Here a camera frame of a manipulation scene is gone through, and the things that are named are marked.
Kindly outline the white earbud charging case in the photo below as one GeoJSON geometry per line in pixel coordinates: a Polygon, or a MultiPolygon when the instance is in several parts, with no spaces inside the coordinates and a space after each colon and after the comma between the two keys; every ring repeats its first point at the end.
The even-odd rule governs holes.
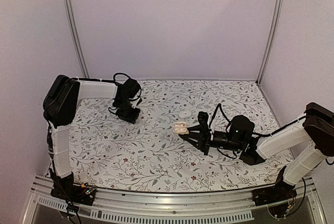
{"type": "Polygon", "coordinates": [[[186,122],[175,122],[173,124],[173,133],[174,134],[189,134],[188,124],[186,122]]]}

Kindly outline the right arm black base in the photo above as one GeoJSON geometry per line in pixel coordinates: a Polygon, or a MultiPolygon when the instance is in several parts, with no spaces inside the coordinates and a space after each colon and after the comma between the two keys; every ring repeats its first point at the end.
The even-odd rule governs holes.
{"type": "Polygon", "coordinates": [[[297,196],[295,186],[291,186],[283,181],[285,169],[286,166],[279,171],[273,186],[252,190],[252,200],[256,206],[273,204],[288,199],[292,200],[292,203],[285,202],[268,208],[269,213],[276,218],[283,218],[288,215],[297,196]]]}

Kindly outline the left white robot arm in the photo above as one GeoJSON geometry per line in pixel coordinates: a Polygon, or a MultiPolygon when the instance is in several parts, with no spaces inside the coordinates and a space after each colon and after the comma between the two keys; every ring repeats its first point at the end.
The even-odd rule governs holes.
{"type": "Polygon", "coordinates": [[[48,124],[47,144],[53,173],[59,178],[72,174],[69,158],[69,130],[77,109],[85,99],[108,99],[110,111],[119,119],[134,124],[138,119],[142,88],[128,77],[115,79],[69,78],[58,75],[43,101],[43,116],[48,124]]]}

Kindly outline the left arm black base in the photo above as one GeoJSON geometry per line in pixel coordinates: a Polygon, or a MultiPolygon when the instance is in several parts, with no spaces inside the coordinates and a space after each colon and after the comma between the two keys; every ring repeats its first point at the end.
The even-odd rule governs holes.
{"type": "Polygon", "coordinates": [[[61,178],[60,176],[57,176],[52,169],[50,169],[50,177],[53,181],[51,196],[73,203],[88,206],[93,205],[96,195],[96,188],[94,186],[91,186],[88,183],[81,185],[75,184],[73,173],[61,178]]]}

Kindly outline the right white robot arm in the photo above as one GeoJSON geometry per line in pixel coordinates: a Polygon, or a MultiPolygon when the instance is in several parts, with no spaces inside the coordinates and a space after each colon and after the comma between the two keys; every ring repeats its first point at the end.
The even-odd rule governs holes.
{"type": "Polygon", "coordinates": [[[309,103],[302,115],[270,134],[255,133],[255,124],[243,115],[229,121],[224,132],[213,127],[214,116],[200,111],[198,125],[189,127],[176,122],[173,133],[207,155],[210,148],[230,150],[240,154],[239,159],[254,166],[273,155],[309,142],[300,155],[281,169],[277,184],[270,190],[274,201],[281,201],[303,176],[323,160],[333,156],[333,112],[314,102],[309,103]]]}

